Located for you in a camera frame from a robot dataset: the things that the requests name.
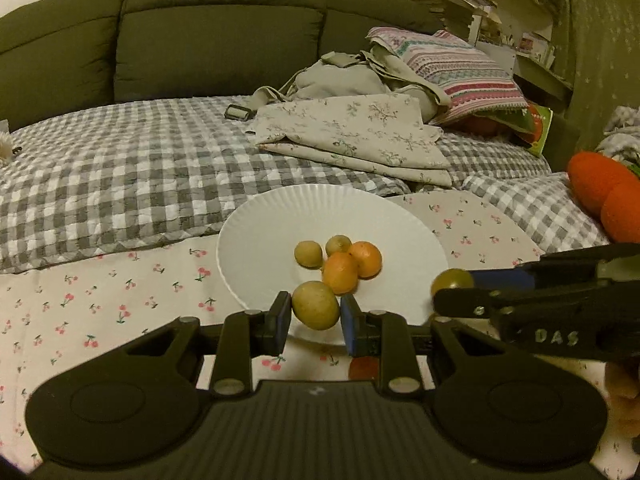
white logo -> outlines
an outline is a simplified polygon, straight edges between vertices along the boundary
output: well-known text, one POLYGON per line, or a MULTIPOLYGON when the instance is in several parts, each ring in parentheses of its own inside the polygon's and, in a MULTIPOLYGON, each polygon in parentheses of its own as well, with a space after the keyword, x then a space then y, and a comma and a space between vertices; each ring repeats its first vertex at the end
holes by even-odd
MULTIPOLYGON (((548 337, 548 332, 544 328, 539 328, 536 330, 536 343, 543 343, 546 341, 548 337)), ((564 339, 562 338, 562 334, 559 330, 556 330, 551 337, 551 344, 564 344, 564 339)), ((573 331, 569 332, 566 336, 566 345, 567 346, 576 346, 578 344, 578 332, 573 331)))
POLYGON ((322 395, 326 393, 326 390, 322 386, 316 386, 315 388, 307 391, 309 392, 309 394, 313 395, 314 397, 317 397, 318 395, 322 395))

screw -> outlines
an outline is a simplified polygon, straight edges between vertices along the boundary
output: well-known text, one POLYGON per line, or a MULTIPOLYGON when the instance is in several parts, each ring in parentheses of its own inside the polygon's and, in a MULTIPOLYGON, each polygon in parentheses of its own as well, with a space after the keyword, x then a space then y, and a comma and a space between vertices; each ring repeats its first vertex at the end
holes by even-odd
POLYGON ((420 388, 420 383, 411 377, 396 377, 389 381, 389 389, 396 394, 412 394, 420 388))
POLYGON ((238 379, 220 379, 213 385, 213 391, 219 395, 237 395, 244 390, 244 383, 238 379))

orange plush toy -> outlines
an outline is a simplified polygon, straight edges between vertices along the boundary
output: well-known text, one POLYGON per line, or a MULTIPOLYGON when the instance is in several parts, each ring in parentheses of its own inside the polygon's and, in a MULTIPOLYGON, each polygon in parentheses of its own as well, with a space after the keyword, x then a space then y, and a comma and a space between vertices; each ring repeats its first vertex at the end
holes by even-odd
POLYGON ((609 238, 640 243, 640 180, 624 164, 580 152, 569 161, 567 173, 576 198, 600 218, 609 238))

cherry print tablecloth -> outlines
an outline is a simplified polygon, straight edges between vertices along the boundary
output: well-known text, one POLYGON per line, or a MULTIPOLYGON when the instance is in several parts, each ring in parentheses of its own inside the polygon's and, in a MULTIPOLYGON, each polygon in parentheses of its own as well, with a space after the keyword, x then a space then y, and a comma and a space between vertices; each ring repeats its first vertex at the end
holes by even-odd
MULTIPOLYGON (((471 193, 436 190, 390 200, 432 229, 452 267, 509 267, 542 253, 516 224, 471 193)), ((40 463, 24 407, 51 376, 177 316, 213 324, 237 311, 217 270, 217 238, 0 276, 0 452, 24 471, 40 463)), ((489 330, 481 320, 473 326, 489 330)), ((282 355, 254 359, 254 380, 345 380, 350 360, 344 348, 290 339, 282 355)), ((212 361, 206 360, 198 386, 206 386, 212 361)), ((602 364, 555 362, 602 389, 602 364)), ((426 361, 419 363, 429 388, 426 361)), ((638 458, 610 425, 593 463, 610 478, 623 479, 633 474, 638 458)))

green fruit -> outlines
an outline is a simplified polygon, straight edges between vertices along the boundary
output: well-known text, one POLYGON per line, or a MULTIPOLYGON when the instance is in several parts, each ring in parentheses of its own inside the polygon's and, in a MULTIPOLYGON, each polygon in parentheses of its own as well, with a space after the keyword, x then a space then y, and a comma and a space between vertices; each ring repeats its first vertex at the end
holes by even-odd
POLYGON ((322 247, 313 240, 305 240, 296 245, 293 256, 300 265, 308 269, 322 266, 322 247))
POLYGON ((293 291, 291 306, 296 317, 313 330, 327 330, 338 322, 340 307, 323 282, 305 282, 293 291))
POLYGON ((474 278, 468 270, 447 269, 436 276, 431 283, 431 297, 441 288, 473 288, 474 278))
POLYGON ((324 246, 327 256, 331 256, 334 253, 345 253, 351 247, 351 240, 345 235, 335 235, 329 238, 328 242, 324 246))

